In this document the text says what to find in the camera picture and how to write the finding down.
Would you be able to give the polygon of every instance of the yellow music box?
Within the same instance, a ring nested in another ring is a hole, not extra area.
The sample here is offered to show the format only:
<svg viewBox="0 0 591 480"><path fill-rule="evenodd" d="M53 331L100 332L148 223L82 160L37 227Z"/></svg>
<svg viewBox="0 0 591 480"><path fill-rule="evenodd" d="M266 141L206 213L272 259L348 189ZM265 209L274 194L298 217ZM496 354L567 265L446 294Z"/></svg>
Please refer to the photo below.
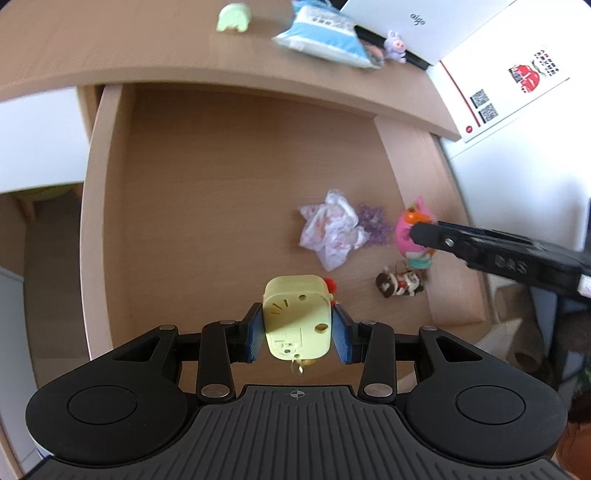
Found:
<svg viewBox="0 0 591 480"><path fill-rule="evenodd" d="M325 355L330 348L332 299L326 282L316 275L271 280L262 302L271 353L292 361Z"/></svg>

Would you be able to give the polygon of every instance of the white laptop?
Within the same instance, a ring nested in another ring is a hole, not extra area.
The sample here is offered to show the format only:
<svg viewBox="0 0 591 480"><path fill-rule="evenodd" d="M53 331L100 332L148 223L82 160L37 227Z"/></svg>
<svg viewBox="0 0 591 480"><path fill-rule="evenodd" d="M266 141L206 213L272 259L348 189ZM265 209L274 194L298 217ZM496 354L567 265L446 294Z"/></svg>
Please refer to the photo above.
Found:
<svg viewBox="0 0 591 480"><path fill-rule="evenodd" d="M400 32L409 51L435 65L514 1L349 0L341 11L383 37Z"/></svg>

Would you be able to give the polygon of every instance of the open drawer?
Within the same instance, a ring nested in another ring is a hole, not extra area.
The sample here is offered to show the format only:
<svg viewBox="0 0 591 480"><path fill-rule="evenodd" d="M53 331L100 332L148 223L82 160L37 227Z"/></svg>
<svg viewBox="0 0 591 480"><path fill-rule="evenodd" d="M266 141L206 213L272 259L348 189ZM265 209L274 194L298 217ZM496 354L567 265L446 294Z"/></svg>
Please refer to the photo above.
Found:
<svg viewBox="0 0 591 480"><path fill-rule="evenodd" d="M433 323L476 322L475 331L483 331L480 276L454 257L440 254L427 293L384 299L375 277L400 260L395 245L353 251L330 274L298 246L304 221L297 208L321 203L331 188L354 206L385 206L392 222L417 194L442 219L466 222L430 134L347 110L260 90L107 86L83 196L91 358L161 324L187 333L241 319L278 275L330 275L354 318L386 322L400 333ZM359 379L360 367L344 367L334 352L299 377L262 350L254 365L233 367L237 390L245 382ZM194 389L194 378L181 385Z"/></svg>

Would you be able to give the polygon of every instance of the ridged black surface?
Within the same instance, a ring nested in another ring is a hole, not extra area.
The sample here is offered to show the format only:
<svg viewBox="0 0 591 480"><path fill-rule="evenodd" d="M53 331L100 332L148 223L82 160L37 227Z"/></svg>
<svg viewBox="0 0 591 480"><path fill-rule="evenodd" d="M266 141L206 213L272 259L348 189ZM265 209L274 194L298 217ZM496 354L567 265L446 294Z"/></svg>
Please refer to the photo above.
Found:
<svg viewBox="0 0 591 480"><path fill-rule="evenodd" d="M149 459L101 469L49 459L28 478L570 479L545 459L524 466L489 469L441 457L407 431L392 407L363 403L346 387L257 386L247 387L244 395L232 403L203 407L177 443Z"/></svg>

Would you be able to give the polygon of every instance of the red printed logo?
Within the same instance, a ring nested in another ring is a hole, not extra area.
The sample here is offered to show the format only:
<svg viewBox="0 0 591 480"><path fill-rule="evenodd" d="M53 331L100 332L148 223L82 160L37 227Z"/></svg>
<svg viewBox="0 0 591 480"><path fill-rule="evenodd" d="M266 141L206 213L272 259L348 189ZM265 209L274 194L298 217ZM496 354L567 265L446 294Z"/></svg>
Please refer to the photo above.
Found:
<svg viewBox="0 0 591 480"><path fill-rule="evenodd" d="M531 93L540 84L540 74L527 65L515 65L509 73L516 83L521 84L523 93Z"/></svg>

